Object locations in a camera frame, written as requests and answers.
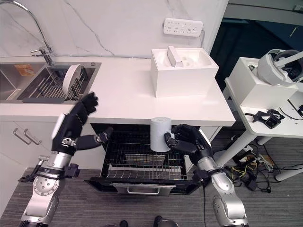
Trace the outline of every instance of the stainless steel sink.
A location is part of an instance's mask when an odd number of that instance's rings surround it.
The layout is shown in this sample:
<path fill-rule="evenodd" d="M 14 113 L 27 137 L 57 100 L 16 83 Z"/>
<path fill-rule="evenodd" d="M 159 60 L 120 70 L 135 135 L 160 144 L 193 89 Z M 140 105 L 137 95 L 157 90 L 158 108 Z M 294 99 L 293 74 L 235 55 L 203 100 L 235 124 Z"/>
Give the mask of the stainless steel sink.
<path fill-rule="evenodd" d="M 62 91 L 62 84 L 68 68 L 80 64 L 81 76 L 70 92 Z M 21 76 L 17 63 L 0 64 L 0 101 L 2 103 L 73 103 L 86 95 L 96 77 L 101 63 L 62 62 L 50 67 L 43 63 L 22 63 L 30 65 L 32 75 Z"/>

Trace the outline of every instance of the marble wall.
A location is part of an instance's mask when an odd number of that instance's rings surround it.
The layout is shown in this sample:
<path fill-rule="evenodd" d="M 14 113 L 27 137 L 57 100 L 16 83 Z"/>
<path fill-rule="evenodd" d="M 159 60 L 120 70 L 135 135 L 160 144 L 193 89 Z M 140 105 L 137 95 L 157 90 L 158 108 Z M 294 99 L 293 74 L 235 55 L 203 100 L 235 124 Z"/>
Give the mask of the marble wall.
<path fill-rule="evenodd" d="M 150 57 L 151 49 L 210 52 L 228 0 L 18 0 L 38 18 L 56 55 Z M 166 17 L 200 20 L 200 37 L 165 35 Z M 29 56 L 43 45 L 32 18 L 0 5 L 0 57 Z"/>

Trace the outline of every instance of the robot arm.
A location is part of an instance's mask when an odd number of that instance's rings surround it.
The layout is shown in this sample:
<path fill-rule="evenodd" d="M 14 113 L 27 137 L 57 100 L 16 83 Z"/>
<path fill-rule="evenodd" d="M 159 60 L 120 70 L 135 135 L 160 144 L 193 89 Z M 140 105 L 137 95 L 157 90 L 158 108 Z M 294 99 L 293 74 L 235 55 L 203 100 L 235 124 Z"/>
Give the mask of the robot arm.
<path fill-rule="evenodd" d="M 70 164 L 76 150 L 100 146 L 113 131 L 106 129 L 97 135 L 80 136 L 88 115 L 96 110 L 97 97 L 90 93 L 82 98 L 67 115 L 61 114 L 52 133 L 52 154 L 39 158 L 34 173 L 21 181 L 33 180 L 33 195 L 22 215 L 19 227 L 47 227 L 53 219 L 65 178 L 78 176 L 77 164 Z"/>
<path fill-rule="evenodd" d="M 215 163 L 211 145 L 201 130 L 181 124 L 171 130 L 164 139 L 169 148 L 184 155 L 189 155 L 197 166 L 194 178 L 207 182 L 206 193 L 212 198 L 214 213 L 222 227 L 248 227 L 248 220 L 242 201 L 237 197 L 232 181 Z"/>

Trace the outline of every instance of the floor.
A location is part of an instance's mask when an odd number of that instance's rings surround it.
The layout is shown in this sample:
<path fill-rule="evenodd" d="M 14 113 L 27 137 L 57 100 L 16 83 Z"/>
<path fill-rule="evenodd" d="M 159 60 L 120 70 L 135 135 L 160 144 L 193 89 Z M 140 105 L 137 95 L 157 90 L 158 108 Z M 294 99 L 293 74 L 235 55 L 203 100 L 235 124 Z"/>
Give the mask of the floor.
<path fill-rule="evenodd" d="M 219 151 L 233 134 L 243 133 L 228 128 L 212 142 Z M 303 140 L 273 138 L 266 147 L 279 167 L 299 164 L 303 160 Z M 263 147 L 259 152 L 265 154 Z M 126 219 L 130 227 L 151 227 L 157 215 L 173 219 L 181 227 L 203 227 L 203 191 L 191 195 L 153 197 L 98 192 L 83 179 L 99 174 L 99 170 L 82 170 L 80 176 L 67 180 L 61 193 L 60 205 L 49 227 L 101 227 Z M 281 183 L 272 183 L 272 192 L 251 192 L 244 186 L 236 188 L 244 203 L 250 227 L 302 227 L 303 226 L 303 174 Z M 19 219 L 32 193 L 31 183 L 19 183 L 1 219 L 0 227 L 17 227 Z M 206 203 L 207 227 L 218 227 L 211 205 Z"/>

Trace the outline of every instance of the person's foot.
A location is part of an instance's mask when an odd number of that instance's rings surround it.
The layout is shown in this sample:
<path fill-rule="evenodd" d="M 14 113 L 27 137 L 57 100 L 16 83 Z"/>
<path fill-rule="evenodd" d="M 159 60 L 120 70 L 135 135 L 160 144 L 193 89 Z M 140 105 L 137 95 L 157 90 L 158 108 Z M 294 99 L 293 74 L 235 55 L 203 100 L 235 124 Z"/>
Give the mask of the person's foot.
<path fill-rule="evenodd" d="M 123 220 L 120 222 L 120 227 L 128 227 L 127 221 Z"/>
<path fill-rule="evenodd" d="M 155 218 L 154 222 L 153 222 L 153 227 L 158 227 L 158 223 L 159 223 L 162 219 L 163 219 L 163 218 L 162 218 L 160 215 L 158 215 L 158 216 Z"/>

